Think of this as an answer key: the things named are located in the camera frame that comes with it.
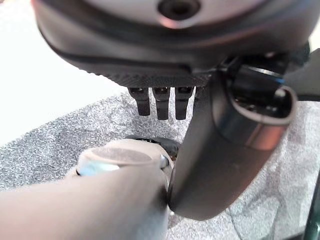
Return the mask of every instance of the white floor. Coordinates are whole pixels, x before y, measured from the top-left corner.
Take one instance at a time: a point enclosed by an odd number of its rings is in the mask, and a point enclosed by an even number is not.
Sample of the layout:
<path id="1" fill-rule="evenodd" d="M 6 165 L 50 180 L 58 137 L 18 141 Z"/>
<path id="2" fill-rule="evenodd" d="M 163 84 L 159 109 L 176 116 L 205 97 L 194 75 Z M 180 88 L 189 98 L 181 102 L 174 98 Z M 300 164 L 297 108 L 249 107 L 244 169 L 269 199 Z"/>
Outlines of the white floor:
<path id="1" fill-rule="evenodd" d="M 41 38 L 30 3 L 0 6 L 0 145 L 78 108 L 126 91 L 60 59 Z M 320 24 L 311 37 L 320 47 Z"/>

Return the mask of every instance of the black plastic housing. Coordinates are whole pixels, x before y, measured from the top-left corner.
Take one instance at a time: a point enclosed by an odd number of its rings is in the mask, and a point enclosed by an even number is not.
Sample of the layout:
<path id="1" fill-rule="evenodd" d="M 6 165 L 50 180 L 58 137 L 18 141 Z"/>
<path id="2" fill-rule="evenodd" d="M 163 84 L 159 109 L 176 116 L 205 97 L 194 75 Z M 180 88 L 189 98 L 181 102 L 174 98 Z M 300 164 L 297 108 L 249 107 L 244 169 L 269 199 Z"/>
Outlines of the black plastic housing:
<path id="1" fill-rule="evenodd" d="M 33 5 L 39 29 L 57 54 L 131 88 L 204 86 L 208 71 L 225 57 L 304 45 L 320 12 L 319 0 L 268 0 L 223 22 L 168 29 L 120 19 L 82 0 Z"/>
<path id="2" fill-rule="evenodd" d="M 216 76 L 196 97 L 193 118 L 172 172 L 169 207 L 195 220 L 215 217 L 256 177 L 295 115 L 289 88 L 281 117 L 237 106 L 227 81 Z"/>

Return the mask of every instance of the screw hole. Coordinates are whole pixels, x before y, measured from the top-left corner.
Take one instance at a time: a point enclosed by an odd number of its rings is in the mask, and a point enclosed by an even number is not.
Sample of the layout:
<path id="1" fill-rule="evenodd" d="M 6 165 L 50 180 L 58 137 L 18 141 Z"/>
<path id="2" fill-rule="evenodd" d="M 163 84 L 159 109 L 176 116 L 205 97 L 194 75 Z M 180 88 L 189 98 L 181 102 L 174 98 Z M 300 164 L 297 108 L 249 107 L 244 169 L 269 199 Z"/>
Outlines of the screw hole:
<path id="1" fill-rule="evenodd" d="M 193 17 L 200 9 L 197 0 L 163 0 L 158 11 L 168 19 L 182 21 Z"/>

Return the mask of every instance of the black bracket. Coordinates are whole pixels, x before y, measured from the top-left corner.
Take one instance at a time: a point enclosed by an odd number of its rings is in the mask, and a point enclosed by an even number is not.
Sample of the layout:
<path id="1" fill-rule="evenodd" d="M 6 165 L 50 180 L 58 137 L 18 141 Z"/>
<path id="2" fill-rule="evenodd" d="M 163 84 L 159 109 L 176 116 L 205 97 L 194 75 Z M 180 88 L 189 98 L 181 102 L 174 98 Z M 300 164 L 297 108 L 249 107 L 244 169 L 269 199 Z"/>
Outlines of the black bracket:
<path id="1" fill-rule="evenodd" d="M 128 88 L 129 94 L 136 101 L 140 116 L 150 115 L 150 101 L 148 88 Z"/>
<path id="2" fill-rule="evenodd" d="M 186 119 L 189 98 L 191 98 L 194 87 L 175 88 L 175 118 L 177 120 Z"/>
<path id="3" fill-rule="evenodd" d="M 159 120 L 168 120 L 170 87 L 152 88 Z"/>

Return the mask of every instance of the gray carpet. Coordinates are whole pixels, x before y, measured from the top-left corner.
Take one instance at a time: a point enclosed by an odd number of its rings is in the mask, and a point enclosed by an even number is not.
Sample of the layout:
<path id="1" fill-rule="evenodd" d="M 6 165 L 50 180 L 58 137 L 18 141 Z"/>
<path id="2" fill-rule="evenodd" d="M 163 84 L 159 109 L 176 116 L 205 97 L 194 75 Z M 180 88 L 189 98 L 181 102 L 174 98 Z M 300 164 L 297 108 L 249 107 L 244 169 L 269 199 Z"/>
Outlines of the gray carpet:
<path id="1" fill-rule="evenodd" d="M 320 105 L 300 103 L 281 146 L 240 198 L 219 216 L 203 221 L 171 216 L 168 240 L 282 239 L 306 222 L 320 168 L 317 123 Z M 129 94 L 110 97 L 28 132 L 0 148 L 0 188 L 61 179 L 86 148 L 129 134 L 182 141 L 191 117 L 167 121 L 137 114 Z"/>

